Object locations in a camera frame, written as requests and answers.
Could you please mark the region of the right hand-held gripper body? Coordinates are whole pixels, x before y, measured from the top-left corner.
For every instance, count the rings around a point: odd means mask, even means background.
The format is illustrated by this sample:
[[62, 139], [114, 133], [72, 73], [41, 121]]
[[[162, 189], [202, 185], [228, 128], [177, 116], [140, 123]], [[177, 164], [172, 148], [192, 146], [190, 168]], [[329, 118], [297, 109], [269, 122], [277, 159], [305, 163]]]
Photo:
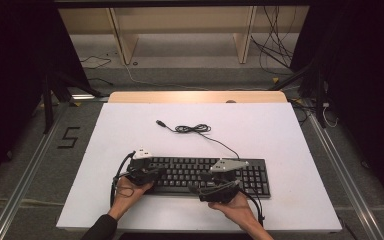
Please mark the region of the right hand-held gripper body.
[[189, 191], [196, 194], [200, 201], [229, 203], [240, 191], [240, 179], [236, 177], [236, 170], [241, 170], [249, 165], [247, 160], [219, 159], [207, 173], [200, 177], [209, 186], [202, 183], [190, 184]]

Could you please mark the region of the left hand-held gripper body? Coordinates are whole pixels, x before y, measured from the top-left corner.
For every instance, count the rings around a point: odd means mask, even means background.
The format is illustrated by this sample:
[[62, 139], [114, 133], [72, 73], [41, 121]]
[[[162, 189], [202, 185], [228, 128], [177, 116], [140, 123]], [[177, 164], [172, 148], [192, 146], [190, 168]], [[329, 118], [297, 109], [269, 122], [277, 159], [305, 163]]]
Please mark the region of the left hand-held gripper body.
[[149, 175], [154, 175], [149, 173], [152, 155], [145, 149], [139, 149], [133, 153], [133, 158], [130, 161], [127, 171], [127, 178], [135, 185], [141, 186], [147, 184], [146, 178]]

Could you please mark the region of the black computer keyboard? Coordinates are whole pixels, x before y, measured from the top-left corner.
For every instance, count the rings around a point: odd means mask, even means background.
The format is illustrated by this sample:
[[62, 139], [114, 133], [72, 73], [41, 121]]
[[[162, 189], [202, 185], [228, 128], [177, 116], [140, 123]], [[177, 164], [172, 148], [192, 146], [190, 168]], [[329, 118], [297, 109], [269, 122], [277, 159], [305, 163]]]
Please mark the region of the black computer keyboard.
[[219, 158], [153, 157], [151, 167], [165, 172], [154, 183], [152, 195], [192, 196], [189, 186], [215, 190], [231, 182], [254, 197], [270, 198], [270, 185], [264, 159], [240, 159], [245, 165], [226, 172], [214, 172]]

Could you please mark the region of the person's right hand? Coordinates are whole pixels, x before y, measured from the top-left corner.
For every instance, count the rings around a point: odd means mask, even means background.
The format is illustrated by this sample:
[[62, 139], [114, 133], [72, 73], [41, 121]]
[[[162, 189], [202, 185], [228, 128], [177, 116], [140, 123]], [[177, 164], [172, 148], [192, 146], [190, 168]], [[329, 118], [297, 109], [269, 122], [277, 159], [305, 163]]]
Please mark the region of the person's right hand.
[[229, 203], [210, 202], [208, 206], [213, 210], [221, 211], [244, 231], [249, 231], [252, 226], [258, 223], [249, 206], [247, 197], [241, 192]]

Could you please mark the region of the person's left hand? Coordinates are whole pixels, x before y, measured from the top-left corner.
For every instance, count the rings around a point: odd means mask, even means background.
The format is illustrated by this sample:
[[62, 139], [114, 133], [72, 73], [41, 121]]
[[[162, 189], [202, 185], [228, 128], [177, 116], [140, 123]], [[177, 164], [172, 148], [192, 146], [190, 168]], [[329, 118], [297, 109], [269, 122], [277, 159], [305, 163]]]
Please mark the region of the person's left hand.
[[134, 205], [143, 194], [153, 187], [153, 183], [141, 186], [133, 184], [128, 178], [121, 177], [116, 186], [116, 194], [108, 215], [116, 221]]

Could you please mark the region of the wooden table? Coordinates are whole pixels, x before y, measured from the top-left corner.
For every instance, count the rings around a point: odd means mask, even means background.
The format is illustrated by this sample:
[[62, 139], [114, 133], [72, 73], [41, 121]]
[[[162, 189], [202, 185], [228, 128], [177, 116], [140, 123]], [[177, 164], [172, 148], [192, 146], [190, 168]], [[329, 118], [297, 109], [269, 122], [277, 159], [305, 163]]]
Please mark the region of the wooden table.
[[118, 91], [109, 103], [286, 103], [281, 91]]

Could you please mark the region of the black metal stand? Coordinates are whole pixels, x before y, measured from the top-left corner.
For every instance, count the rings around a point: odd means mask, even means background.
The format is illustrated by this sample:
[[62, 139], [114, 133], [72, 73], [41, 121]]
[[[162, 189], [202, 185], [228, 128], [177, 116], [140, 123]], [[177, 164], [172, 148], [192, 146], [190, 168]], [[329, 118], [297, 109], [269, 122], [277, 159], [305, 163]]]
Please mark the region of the black metal stand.
[[61, 71], [48, 72], [42, 80], [42, 96], [45, 109], [45, 134], [51, 130], [54, 123], [51, 94], [54, 94], [60, 102], [70, 102], [73, 96], [68, 90], [69, 86], [74, 86], [94, 97], [108, 97], [108, 94], [93, 89], [89, 85], [88, 80], [80, 81]]
[[301, 70], [293, 73], [290, 77], [286, 78], [280, 83], [276, 83], [269, 91], [279, 91], [284, 87], [292, 84], [293, 82], [303, 79], [299, 87], [299, 95], [301, 97], [314, 96], [316, 99], [316, 119], [322, 128], [326, 127], [323, 117], [323, 103], [324, 103], [324, 76], [317, 60], [312, 60], [308, 65]]

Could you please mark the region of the wooden shelf unit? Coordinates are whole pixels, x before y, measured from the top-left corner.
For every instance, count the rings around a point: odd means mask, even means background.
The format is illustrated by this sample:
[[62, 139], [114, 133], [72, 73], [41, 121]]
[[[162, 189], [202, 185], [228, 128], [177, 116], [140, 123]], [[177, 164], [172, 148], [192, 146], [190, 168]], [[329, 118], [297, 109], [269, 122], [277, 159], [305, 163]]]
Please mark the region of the wooden shelf unit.
[[247, 60], [253, 33], [299, 33], [307, 6], [244, 7], [149, 7], [61, 9], [60, 16], [71, 34], [111, 34], [121, 62], [131, 62], [141, 34], [229, 33], [238, 61]]

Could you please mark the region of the dark curtain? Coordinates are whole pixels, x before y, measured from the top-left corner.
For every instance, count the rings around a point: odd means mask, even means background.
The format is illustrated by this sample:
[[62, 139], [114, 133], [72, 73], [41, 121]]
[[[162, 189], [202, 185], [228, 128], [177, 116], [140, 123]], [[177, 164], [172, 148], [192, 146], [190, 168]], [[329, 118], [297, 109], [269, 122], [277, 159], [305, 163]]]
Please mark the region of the dark curtain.
[[310, 62], [345, 4], [356, 4], [338, 25], [339, 43], [324, 55], [328, 59], [327, 95], [384, 187], [384, 0], [309, 1], [292, 62], [294, 70]]
[[89, 84], [54, 0], [0, 0], [0, 165], [52, 76]]

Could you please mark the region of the metal floor rail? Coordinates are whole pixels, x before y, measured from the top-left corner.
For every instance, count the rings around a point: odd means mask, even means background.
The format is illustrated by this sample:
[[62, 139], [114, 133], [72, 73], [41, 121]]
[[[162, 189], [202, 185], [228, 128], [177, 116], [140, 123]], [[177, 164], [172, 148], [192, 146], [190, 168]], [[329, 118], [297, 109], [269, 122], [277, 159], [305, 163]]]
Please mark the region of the metal floor rail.
[[375, 215], [358, 189], [327, 131], [321, 127], [313, 114], [309, 116], [309, 119], [369, 240], [384, 240], [384, 233]]
[[60, 104], [56, 109], [54, 116], [54, 123], [49, 128], [48, 132], [44, 134], [36, 148], [29, 164], [27, 165], [23, 175], [18, 181], [15, 190], [12, 192], [10, 198], [5, 201], [3, 210], [0, 213], [0, 240], [3, 240], [11, 223], [24, 199], [44, 157], [48, 151], [55, 133], [60, 125], [60, 121], [68, 109], [68, 104]]

